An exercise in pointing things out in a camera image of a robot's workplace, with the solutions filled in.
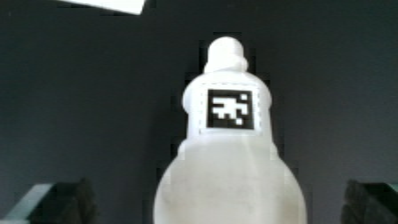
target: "black object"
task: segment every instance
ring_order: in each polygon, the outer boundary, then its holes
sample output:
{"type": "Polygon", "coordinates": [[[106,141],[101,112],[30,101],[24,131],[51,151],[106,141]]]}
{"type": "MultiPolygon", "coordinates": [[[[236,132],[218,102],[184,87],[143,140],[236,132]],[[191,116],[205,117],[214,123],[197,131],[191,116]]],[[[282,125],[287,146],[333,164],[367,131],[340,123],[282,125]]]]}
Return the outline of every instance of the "black object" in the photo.
{"type": "Polygon", "coordinates": [[[398,192],[385,183],[348,181],[340,224],[398,224],[398,192]]]}
{"type": "Polygon", "coordinates": [[[31,224],[92,224],[95,218],[94,192],[86,179],[56,183],[28,215],[31,224]]]}

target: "white bottle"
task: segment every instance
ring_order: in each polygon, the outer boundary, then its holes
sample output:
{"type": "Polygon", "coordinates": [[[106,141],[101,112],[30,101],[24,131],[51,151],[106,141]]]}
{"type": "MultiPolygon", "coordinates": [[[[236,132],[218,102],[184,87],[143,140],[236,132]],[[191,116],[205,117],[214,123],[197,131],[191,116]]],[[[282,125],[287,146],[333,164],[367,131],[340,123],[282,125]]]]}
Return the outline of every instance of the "white bottle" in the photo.
{"type": "Polygon", "coordinates": [[[218,38],[182,95],[188,134],[154,199],[154,224],[305,224],[298,183],[277,155],[269,92],[243,47],[218,38]]]}

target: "black and white square marker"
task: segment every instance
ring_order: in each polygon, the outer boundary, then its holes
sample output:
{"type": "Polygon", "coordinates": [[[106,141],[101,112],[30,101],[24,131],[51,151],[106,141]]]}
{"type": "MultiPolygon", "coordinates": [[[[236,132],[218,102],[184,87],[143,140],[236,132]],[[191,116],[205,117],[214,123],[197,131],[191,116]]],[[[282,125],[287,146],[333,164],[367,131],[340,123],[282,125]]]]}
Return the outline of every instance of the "black and white square marker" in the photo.
{"type": "Polygon", "coordinates": [[[207,90],[207,128],[253,129],[250,91],[207,90]]]}

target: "plastic bottle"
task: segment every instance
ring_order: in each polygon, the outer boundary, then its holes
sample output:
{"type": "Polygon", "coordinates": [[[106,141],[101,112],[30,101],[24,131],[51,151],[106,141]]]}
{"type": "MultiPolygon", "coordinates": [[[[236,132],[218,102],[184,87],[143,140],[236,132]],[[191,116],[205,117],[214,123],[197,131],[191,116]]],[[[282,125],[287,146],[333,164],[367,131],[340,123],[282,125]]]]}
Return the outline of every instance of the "plastic bottle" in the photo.
{"type": "Polygon", "coordinates": [[[182,94],[186,139],[154,199],[154,224],[305,224],[298,183],[271,142],[268,88],[218,38],[182,94]]]}

